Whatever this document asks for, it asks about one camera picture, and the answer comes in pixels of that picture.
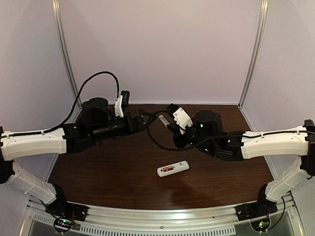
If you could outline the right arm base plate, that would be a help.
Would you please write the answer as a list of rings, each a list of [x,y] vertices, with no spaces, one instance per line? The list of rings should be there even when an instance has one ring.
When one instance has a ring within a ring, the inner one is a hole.
[[[277,212],[278,208],[275,202],[269,200],[259,200],[253,203],[237,205],[235,207],[239,221],[267,216],[270,213]]]

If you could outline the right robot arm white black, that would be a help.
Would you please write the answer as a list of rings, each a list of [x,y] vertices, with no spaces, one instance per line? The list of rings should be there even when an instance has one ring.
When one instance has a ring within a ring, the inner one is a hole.
[[[200,111],[191,118],[183,108],[168,110],[174,122],[164,122],[172,132],[177,150],[196,148],[222,161],[243,161],[260,156],[297,155],[295,162],[274,181],[261,187],[258,199],[249,204],[267,210],[288,191],[315,175],[315,124],[311,119],[287,130],[224,132],[221,116]]]

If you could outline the white battery cover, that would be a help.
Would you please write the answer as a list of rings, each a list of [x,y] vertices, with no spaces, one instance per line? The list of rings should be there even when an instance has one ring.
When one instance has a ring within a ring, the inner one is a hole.
[[[167,127],[168,125],[169,125],[169,122],[168,122],[168,120],[163,116],[163,115],[159,115],[159,120],[163,123],[163,125],[165,126],[165,127]]]

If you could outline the orange AA battery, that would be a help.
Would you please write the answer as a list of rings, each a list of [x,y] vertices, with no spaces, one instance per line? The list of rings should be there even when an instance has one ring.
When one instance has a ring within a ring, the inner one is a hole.
[[[168,167],[162,168],[162,170],[163,170],[163,172],[168,172],[168,171],[174,170],[174,167],[173,166],[168,166]]]

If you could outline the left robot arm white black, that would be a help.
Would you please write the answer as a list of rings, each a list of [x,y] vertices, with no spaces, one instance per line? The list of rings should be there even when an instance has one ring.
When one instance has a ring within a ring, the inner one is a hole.
[[[43,201],[58,212],[68,210],[61,187],[46,183],[21,168],[14,159],[37,154],[79,153],[110,138],[119,138],[145,130],[143,116],[124,113],[128,102],[122,96],[114,111],[105,98],[92,98],[82,104],[82,119],[77,123],[62,124],[54,131],[28,133],[0,132],[0,182],[10,184],[26,194]]]

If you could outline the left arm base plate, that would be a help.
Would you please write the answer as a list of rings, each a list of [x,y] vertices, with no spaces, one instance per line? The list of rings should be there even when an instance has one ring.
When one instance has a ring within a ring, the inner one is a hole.
[[[49,205],[44,205],[46,212],[55,217],[65,217],[69,220],[84,222],[87,216],[88,207],[74,203],[53,202]]]

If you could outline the white remote control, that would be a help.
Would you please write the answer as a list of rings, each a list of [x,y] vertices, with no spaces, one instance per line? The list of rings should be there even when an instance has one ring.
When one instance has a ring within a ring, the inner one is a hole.
[[[169,164],[163,167],[157,168],[157,175],[159,177],[166,177],[179,172],[183,172],[189,169],[189,164],[187,161],[180,161],[177,163]]]

